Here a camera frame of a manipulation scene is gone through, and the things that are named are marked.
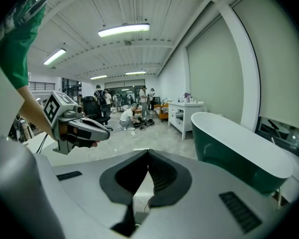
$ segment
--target floor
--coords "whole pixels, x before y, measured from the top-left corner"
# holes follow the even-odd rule
[[[52,151],[51,146],[44,148],[42,154],[46,155],[52,166],[76,164],[95,161],[125,154],[137,149],[151,148],[154,150],[174,153],[184,157],[197,159],[192,132],[186,134],[185,140],[181,140],[181,132],[174,126],[168,126],[167,120],[161,122],[156,114],[148,119],[155,121],[154,125],[145,131],[123,130],[119,124],[121,114],[111,114],[107,126],[113,131],[108,140],[100,142],[96,148],[74,148],[68,155]],[[147,201],[153,195],[153,182],[149,174],[141,184],[134,199],[134,211],[148,212]]]

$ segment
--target office chair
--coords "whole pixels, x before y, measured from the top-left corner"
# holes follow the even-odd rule
[[[101,106],[98,104],[97,101],[95,101],[94,97],[84,97],[82,98],[83,106],[84,106],[84,113],[88,116],[88,118],[95,120],[98,123],[101,123],[104,125],[111,117],[111,110],[108,107],[108,111],[106,110],[106,107],[103,107],[103,114],[102,116],[102,110]]]

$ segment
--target ceiling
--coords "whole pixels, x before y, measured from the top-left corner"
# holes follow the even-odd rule
[[[126,72],[141,70],[156,76],[210,1],[216,0],[48,0],[28,53],[29,71],[53,70],[72,79],[128,77]],[[145,22],[148,32],[98,35],[104,28]],[[66,54],[44,66],[60,48]]]

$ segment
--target orange sofa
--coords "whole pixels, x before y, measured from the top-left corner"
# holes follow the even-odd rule
[[[163,119],[168,119],[168,113],[163,113],[163,109],[162,109],[166,107],[168,107],[168,104],[154,105],[154,111],[159,117],[159,119],[161,120],[161,122],[163,122]]]

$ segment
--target green shirt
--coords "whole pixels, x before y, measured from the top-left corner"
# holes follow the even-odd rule
[[[17,17],[31,4],[27,4],[15,13]],[[28,85],[27,53],[34,42],[38,27],[44,17],[45,6],[28,22],[16,27],[0,42],[0,66],[11,84],[16,88]]]

